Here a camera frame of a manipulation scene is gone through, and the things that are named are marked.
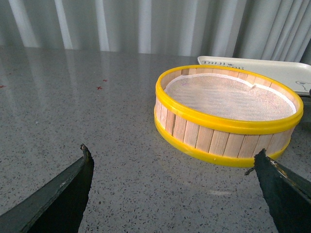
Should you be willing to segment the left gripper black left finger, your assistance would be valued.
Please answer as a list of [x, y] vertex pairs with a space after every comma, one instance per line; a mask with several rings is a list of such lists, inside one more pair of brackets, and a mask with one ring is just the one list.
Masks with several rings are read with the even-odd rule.
[[94, 171], [86, 145], [83, 156], [27, 199], [0, 216], [2, 233], [76, 233], [79, 231]]

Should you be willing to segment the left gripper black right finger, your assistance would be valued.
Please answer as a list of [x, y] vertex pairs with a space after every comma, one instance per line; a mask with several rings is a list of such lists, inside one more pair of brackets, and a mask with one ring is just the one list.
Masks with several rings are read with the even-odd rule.
[[269, 213], [280, 233], [311, 231], [311, 183], [266, 155], [255, 155], [254, 166]]

